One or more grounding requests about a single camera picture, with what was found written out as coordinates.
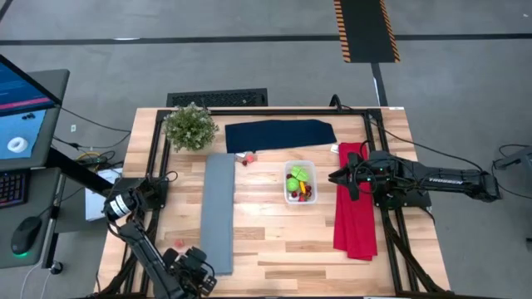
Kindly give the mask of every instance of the black keyboard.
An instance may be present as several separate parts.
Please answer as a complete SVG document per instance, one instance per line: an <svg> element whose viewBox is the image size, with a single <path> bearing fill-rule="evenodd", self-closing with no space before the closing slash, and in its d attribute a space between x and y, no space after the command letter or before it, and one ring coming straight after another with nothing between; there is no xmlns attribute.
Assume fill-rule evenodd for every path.
<svg viewBox="0 0 532 299"><path fill-rule="evenodd" d="M185 107L194 102L199 107L267 106L265 88L232 91L200 91L168 94L167 107Z"/></svg>
<svg viewBox="0 0 532 299"><path fill-rule="evenodd" d="M26 203L30 171L0 173L0 208Z"/></svg>

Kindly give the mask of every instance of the monitor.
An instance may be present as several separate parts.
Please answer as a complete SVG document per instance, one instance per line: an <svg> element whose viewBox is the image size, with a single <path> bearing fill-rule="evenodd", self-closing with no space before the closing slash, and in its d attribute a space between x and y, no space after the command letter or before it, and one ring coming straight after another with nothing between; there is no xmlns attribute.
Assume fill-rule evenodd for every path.
<svg viewBox="0 0 532 299"><path fill-rule="evenodd" d="M0 55L0 116L44 110L60 104L50 91Z"/></svg>

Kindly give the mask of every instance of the green plant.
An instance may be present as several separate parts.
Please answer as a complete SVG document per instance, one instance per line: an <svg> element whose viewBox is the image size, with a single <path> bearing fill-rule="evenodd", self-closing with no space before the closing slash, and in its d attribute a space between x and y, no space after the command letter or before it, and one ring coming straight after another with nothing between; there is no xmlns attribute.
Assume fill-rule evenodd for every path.
<svg viewBox="0 0 532 299"><path fill-rule="evenodd" d="M180 107L165 117L163 128L166 138L179 151L201 150L214 140L214 133L219 127L214 123L209 111L194 104Z"/></svg>

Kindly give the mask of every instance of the red towel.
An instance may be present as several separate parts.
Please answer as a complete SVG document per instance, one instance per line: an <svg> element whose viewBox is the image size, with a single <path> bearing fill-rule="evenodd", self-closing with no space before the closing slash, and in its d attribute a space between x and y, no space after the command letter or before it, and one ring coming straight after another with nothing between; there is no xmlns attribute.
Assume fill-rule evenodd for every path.
<svg viewBox="0 0 532 299"><path fill-rule="evenodd" d="M340 167L347 164L348 153L358 153L360 144L342 143L338 147ZM367 159L367 150L362 149L362 157ZM360 184L360 189L369 192L370 184ZM347 252L347 257L371 261L377 255L373 201L370 194L360 193L359 200L352 201L347 187L337 186L334 241L336 249Z"/></svg>

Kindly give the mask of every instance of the gray floor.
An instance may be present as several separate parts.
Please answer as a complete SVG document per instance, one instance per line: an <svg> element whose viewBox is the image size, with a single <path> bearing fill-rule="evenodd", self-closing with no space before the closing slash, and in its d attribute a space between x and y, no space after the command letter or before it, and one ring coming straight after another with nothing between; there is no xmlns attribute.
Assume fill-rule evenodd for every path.
<svg viewBox="0 0 532 299"><path fill-rule="evenodd" d="M397 34L532 32L528 0L388 0ZM318 0L14 0L0 39L194 37L336 33L332 1ZM473 159L484 168L506 143L532 144L532 41L398 42L402 61L381 65L390 105L405 106L414 140ZM270 105L323 105L332 93L348 105L376 105L367 64L345 64L337 42L1 47L25 71L67 68L65 107L129 128L135 109L163 106L168 92L268 88ZM70 133L70 125L77 131ZM62 114L56 135L109 145L120 135ZM74 150L58 147L74 157ZM126 145L116 147L123 157ZM466 167L418 150L429 165ZM519 168L500 173L504 186L532 194ZM506 195L486 204L432 194L436 228L453 290L528 298L532 293L532 201ZM95 225L60 238L64 275L46 298L91 292L105 229ZM0 271L0 298L19 296L28 268ZM35 271L26 298L40 296Z"/></svg>

